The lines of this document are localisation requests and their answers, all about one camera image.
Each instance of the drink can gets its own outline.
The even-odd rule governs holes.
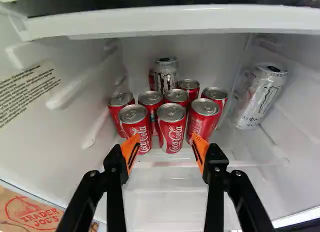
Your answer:
[[[143,155],[151,150],[152,131],[146,107],[141,104],[127,105],[120,110],[119,121],[127,139],[137,133],[140,135],[139,155]]]
[[[191,103],[186,128],[186,141],[190,144],[192,133],[209,141],[219,121],[219,105],[208,98],[197,98]]]
[[[185,78],[178,81],[178,87],[179,89],[187,91],[190,103],[198,98],[200,90],[200,84],[198,81]]]
[[[177,103],[165,103],[156,111],[161,134],[159,147],[168,154],[181,150],[186,129],[186,108]]]
[[[157,136],[160,129],[158,125],[157,109],[164,103],[163,95],[158,91],[146,91],[139,95],[138,103],[146,107],[150,115],[152,136]]]
[[[201,98],[210,99],[219,105],[220,111],[218,117],[220,119],[224,112],[224,108],[226,107],[228,92],[225,89],[218,87],[207,87],[202,91]]]
[[[273,63],[260,63],[247,71],[238,90],[237,105],[231,120],[242,130],[252,129],[264,118],[287,81],[288,71]]]
[[[135,103],[134,96],[131,92],[119,93],[112,96],[108,101],[109,113],[112,117],[113,124],[118,132],[118,135],[125,138],[123,129],[120,126],[119,121],[119,111],[127,105],[132,105]]]
[[[178,60],[176,57],[163,57],[155,61],[154,88],[163,95],[177,87],[178,82]]]
[[[182,107],[187,108],[189,105],[188,92],[180,88],[170,89],[164,95],[164,102],[177,103]]]
[[[155,71],[153,68],[149,69],[149,87],[151,91],[155,90]]]

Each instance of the coca-cola logo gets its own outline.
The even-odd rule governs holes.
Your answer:
[[[168,149],[173,153],[176,153],[179,150],[181,150],[181,145],[184,137],[183,129],[184,128],[182,125],[176,126],[175,128],[169,126],[168,136],[171,139],[171,145]]]
[[[138,129],[132,128],[133,135],[140,134],[140,151],[141,152],[148,152],[150,150],[150,144],[149,144],[149,136],[148,136],[148,130],[147,126],[140,126]]]

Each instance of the white can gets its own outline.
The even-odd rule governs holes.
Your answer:
[[[283,90],[287,75],[287,70],[273,63],[260,63],[246,72],[231,119],[238,129],[253,129],[261,123]]]

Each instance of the warning label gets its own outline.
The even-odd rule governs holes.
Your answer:
[[[60,84],[55,73],[53,64],[47,61],[0,81],[0,129]]]

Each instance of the refrigerator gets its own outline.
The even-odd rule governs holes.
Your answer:
[[[247,173],[274,227],[318,226],[318,0],[1,1],[2,186],[66,208],[83,175],[103,171],[106,155],[124,141],[108,99],[132,92],[138,101],[155,59],[176,56],[180,79],[197,80],[200,92],[228,91],[209,142],[226,154],[229,171]],[[240,130],[231,122],[234,88],[255,63],[282,65],[288,79],[262,123]],[[157,137],[152,141],[123,186],[127,230],[203,231],[208,185],[192,148],[184,141],[181,151],[166,154]],[[94,214],[100,231],[106,204],[104,194]],[[225,194],[224,230],[240,229]]]

